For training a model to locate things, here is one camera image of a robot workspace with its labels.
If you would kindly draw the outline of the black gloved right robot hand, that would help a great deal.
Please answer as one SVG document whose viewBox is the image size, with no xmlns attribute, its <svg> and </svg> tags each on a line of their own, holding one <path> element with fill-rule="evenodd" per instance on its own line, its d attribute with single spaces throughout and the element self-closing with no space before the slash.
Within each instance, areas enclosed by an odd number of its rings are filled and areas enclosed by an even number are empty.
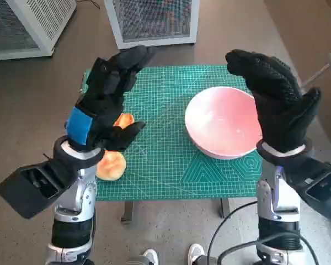
<svg viewBox="0 0 331 265">
<path fill-rule="evenodd" d="M 301 147 L 317 114 L 320 90 L 302 93 L 290 67 L 275 56 L 232 50 L 226 61 L 228 71 L 243 77 L 254 97 L 263 141 L 280 153 Z"/>
</svg>

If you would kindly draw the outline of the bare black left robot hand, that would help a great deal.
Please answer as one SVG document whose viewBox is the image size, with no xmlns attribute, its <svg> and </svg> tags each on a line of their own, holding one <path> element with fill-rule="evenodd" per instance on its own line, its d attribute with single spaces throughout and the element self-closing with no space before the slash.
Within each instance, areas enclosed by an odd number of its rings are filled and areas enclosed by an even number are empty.
<svg viewBox="0 0 331 265">
<path fill-rule="evenodd" d="M 139 45 L 108 60 L 95 60 L 86 81 L 88 89 L 78 98 L 66 123 L 68 141 L 74 149 L 124 151 L 134 141 L 145 123 L 138 121 L 122 128 L 115 122 L 124 110 L 124 93 L 132 90 L 137 74 L 154 53 L 153 46 Z"/>
</svg>

